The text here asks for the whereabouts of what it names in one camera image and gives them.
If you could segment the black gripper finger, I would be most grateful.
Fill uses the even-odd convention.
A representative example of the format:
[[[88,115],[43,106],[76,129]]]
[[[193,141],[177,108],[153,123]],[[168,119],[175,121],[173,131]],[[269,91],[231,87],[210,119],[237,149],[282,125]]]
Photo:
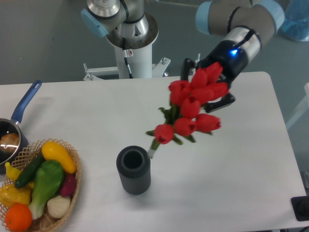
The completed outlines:
[[[211,113],[230,106],[232,103],[235,102],[235,100],[235,97],[231,93],[228,93],[225,96],[221,97],[221,99],[217,102],[207,103],[207,105],[204,107],[204,110],[206,111],[206,113]]]
[[[185,58],[183,61],[182,68],[181,68],[181,80],[188,81],[190,72],[193,69],[196,69],[197,65],[198,65],[198,61],[194,61],[190,58]]]

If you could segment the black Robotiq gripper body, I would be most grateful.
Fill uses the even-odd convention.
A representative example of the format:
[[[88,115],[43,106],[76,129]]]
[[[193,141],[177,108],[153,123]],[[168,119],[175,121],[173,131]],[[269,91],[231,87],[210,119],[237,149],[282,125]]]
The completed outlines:
[[[230,40],[221,41],[207,57],[197,63],[198,68],[206,68],[215,62],[223,67],[221,82],[226,82],[231,88],[232,82],[248,64],[248,56],[242,48]]]

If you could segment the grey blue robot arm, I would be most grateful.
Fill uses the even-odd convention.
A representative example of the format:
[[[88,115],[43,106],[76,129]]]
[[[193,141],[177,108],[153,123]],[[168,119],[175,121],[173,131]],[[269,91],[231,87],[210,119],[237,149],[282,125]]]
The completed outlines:
[[[142,0],[89,0],[81,18],[93,34],[114,47],[119,78],[161,77],[170,63],[152,63],[152,45],[158,36],[156,20],[144,10]],[[223,67],[220,82],[228,86],[277,33],[284,11],[273,0],[212,0],[196,12],[198,31],[223,40],[204,59],[185,59],[181,79],[193,69],[216,62]]]

